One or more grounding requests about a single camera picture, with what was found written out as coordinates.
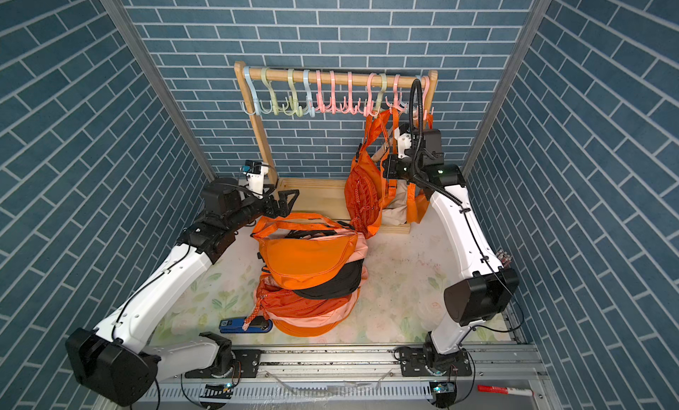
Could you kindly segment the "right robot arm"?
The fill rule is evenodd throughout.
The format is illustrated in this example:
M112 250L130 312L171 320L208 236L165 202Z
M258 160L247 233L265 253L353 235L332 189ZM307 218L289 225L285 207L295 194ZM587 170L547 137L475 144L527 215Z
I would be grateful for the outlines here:
M468 376L471 358L463 349L470 333L502 313L519 278L495 255L473 212L460 168L443 161L440 131L424 115L419 79L412 82L407 123L393 122L394 144L381 169L384 178L413 187L408 197L433 208L456 261L451 284L443 291L445 314L419 350L395 349L404 376Z

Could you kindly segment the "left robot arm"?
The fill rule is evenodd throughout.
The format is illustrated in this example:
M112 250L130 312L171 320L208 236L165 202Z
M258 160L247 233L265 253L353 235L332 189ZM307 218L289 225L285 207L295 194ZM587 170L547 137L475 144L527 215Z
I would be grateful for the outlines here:
M203 211L150 278L93 329L78 328L65 341L75 381L119 406L131 406L149 388L187 372L234 376L237 364L226 337L205 331L169 347L152 347L150 339L181 295L235 242L239 229L262 216L290 215L299 194L278 192L260 175L248 185L235 178L205 185Z

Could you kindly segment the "large pink sling bag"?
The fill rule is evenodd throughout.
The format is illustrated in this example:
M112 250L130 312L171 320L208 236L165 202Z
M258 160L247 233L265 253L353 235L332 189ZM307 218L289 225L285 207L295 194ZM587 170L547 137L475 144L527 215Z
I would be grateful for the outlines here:
M301 318L283 317L271 314L270 318L274 321L282 321L290 325L300 328L320 328L326 325L339 323L347 318L354 308L353 302L348 302L346 305L338 307L330 312L321 314L320 316L305 316Z

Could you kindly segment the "dark red-orange bag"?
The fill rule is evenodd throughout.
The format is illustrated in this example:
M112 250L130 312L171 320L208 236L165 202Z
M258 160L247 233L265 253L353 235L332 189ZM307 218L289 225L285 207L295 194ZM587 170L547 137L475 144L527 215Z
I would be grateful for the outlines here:
M283 317L301 318L305 316L320 316L338 307L353 302L354 307L360 296L361 288L350 295L330 300L310 300L302 298L292 290L281 288L269 274L260 276L259 285L255 292L255 306L246 318L251 322L256 316L263 316L272 321L271 314Z

